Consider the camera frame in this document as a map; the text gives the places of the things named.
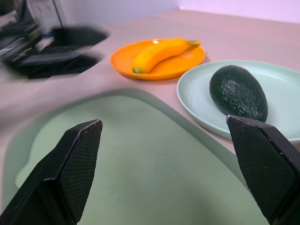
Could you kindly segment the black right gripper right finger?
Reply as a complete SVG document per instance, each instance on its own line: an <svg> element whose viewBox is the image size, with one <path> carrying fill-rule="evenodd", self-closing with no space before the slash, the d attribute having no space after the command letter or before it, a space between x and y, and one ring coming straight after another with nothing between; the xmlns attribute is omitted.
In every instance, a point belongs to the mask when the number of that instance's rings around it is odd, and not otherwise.
<svg viewBox="0 0 300 225"><path fill-rule="evenodd" d="M300 153L269 124L226 118L240 170L271 225L300 223Z"/></svg>

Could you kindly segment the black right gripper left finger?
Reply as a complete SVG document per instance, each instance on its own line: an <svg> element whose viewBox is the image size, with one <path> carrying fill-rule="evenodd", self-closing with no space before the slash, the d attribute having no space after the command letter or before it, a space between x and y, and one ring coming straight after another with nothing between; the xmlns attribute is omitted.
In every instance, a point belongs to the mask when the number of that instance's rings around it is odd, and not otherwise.
<svg viewBox="0 0 300 225"><path fill-rule="evenodd" d="M4 64L28 79L44 79L57 75L80 74L100 59L86 54L54 53L11 57Z"/></svg>

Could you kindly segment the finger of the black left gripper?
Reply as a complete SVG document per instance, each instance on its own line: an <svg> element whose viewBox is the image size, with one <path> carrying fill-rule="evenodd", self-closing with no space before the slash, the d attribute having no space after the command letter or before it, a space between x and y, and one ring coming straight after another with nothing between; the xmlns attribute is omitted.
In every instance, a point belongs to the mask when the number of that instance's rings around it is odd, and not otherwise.
<svg viewBox="0 0 300 225"><path fill-rule="evenodd" d="M52 33L53 41L50 43L50 46L55 47L94 46L110 36L108 31L90 25L72 25L53 28Z"/></svg>
<svg viewBox="0 0 300 225"><path fill-rule="evenodd" d="M0 216L2 225L76 225L94 180L103 123L68 129L40 160Z"/></svg>

